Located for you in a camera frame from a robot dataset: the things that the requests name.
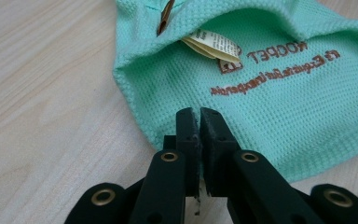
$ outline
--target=screw hole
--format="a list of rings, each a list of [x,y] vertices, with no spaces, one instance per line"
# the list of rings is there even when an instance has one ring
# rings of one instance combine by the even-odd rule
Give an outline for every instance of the screw hole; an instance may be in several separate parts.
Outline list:
[[[248,162],[257,162],[258,161],[258,157],[250,152],[245,152],[242,154],[242,159]]]
[[[161,159],[164,161],[176,161],[178,159],[178,155],[173,152],[166,152],[161,155]]]
[[[162,216],[159,213],[150,214],[147,217],[147,222],[152,224],[158,224],[162,222]]]
[[[116,197],[112,189],[100,189],[91,197],[91,202],[97,206],[103,206],[111,203]]]
[[[324,191],[324,197],[330,201],[330,203],[340,207],[351,207],[353,205],[350,197],[334,189],[326,189]]]
[[[295,224],[306,224],[307,223],[307,220],[305,220],[305,218],[303,218],[302,216],[297,215],[297,214],[291,215],[290,219],[292,220],[292,223],[295,223]]]

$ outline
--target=metal grommet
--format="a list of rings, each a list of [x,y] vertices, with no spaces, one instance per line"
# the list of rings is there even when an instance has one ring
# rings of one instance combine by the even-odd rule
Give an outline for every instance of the metal grommet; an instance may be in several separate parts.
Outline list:
[[[242,159],[248,162],[257,162],[258,161],[258,156],[256,156],[253,153],[250,152],[245,152],[241,155]]]
[[[99,199],[98,197],[104,193],[107,193],[109,196]],[[91,202],[97,206],[103,206],[108,203],[111,203],[116,197],[115,192],[112,189],[100,189],[92,195]]]
[[[352,207],[353,201],[347,195],[334,190],[334,189],[325,189],[324,197],[330,202],[340,207]]]
[[[178,155],[173,152],[166,152],[161,155],[161,159],[164,161],[176,161],[178,159]]]

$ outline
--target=cloth pocket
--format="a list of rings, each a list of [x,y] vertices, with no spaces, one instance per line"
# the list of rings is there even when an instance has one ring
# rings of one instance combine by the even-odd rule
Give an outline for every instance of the cloth pocket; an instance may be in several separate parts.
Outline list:
[[[157,36],[166,4],[117,0],[114,79],[157,150],[178,110],[204,106],[288,181],[358,154],[358,20],[313,0],[187,0]],[[241,64],[180,41],[199,28],[237,43]]]

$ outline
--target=wood grain surface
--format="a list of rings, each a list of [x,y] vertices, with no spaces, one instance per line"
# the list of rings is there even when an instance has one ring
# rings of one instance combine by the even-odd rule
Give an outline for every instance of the wood grain surface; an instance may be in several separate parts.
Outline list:
[[[358,1],[323,0],[358,19]],[[0,0],[0,223],[63,223],[102,182],[128,187],[155,150],[112,79],[112,0]],[[358,195],[358,156],[293,186]],[[186,223],[231,223],[226,200],[187,199]]]

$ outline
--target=light wooden table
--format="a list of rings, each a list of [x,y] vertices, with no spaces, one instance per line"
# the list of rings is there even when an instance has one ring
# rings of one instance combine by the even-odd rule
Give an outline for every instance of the light wooden table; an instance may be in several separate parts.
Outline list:
[[[358,1],[322,3],[358,18]],[[91,186],[145,175],[155,150],[111,76],[115,23],[112,0],[0,0],[0,223],[63,223]],[[325,182],[358,195],[358,157],[293,186]],[[231,222],[225,200],[199,217],[187,202],[186,223]]]

